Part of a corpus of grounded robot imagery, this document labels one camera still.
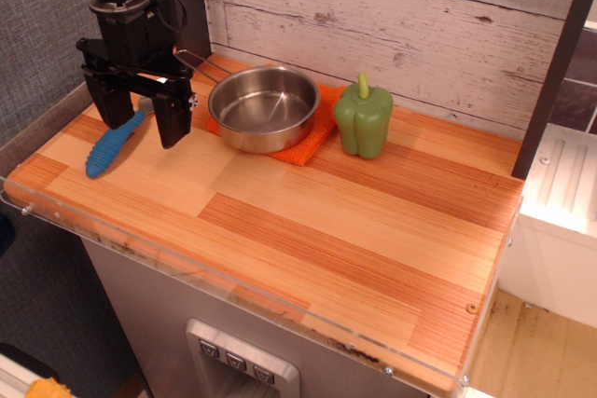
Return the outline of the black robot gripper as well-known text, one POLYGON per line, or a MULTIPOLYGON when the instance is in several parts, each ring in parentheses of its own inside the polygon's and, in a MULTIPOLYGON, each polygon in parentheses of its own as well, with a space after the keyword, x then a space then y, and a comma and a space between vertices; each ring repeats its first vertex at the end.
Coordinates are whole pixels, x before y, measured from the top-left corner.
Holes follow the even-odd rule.
POLYGON ((131 94, 152 99, 160 142, 175 146, 190 132, 190 70, 173 54, 177 22, 170 5, 115 8, 97 17, 101 36, 81 38, 84 78, 104 122, 117 129, 134 115, 131 94))

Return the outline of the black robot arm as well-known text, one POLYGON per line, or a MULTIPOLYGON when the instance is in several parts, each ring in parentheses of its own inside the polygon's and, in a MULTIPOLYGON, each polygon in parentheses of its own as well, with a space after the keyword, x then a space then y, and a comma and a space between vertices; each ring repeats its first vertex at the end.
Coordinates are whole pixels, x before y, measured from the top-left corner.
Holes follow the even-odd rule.
POLYGON ((174 54, 187 23, 182 0, 90 0, 101 35, 81 38, 88 91, 104 123, 116 130, 133 117, 131 95, 153 102, 163 148, 190 131, 191 70, 174 54))

